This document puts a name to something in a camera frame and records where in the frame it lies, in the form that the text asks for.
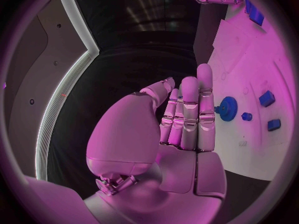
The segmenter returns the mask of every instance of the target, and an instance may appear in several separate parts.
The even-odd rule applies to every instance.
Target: blue gear
[[[235,98],[225,97],[219,107],[220,117],[223,121],[232,121],[238,111],[238,103]]]

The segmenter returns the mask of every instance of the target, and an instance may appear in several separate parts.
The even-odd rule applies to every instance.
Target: blue object
[[[222,120],[232,121],[238,111],[238,104],[235,98],[225,97],[219,107],[219,114]]]
[[[273,119],[268,122],[268,131],[274,131],[281,127],[280,119]]]
[[[261,97],[259,97],[259,100],[262,106],[268,107],[275,102],[275,97],[271,91],[267,91]]]
[[[249,14],[251,10],[252,3],[249,0],[245,0],[246,8],[245,13]]]
[[[254,21],[258,25],[262,25],[264,21],[264,16],[260,13],[259,10],[253,4],[251,5],[251,10],[249,14],[249,18],[251,21]]]
[[[244,121],[251,121],[252,120],[252,114],[251,113],[243,113],[242,115],[242,119],[244,120]]]
[[[214,112],[215,112],[215,113],[219,113],[219,108],[220,108],[219,106],[215,106],[215,107],[214,107]]]

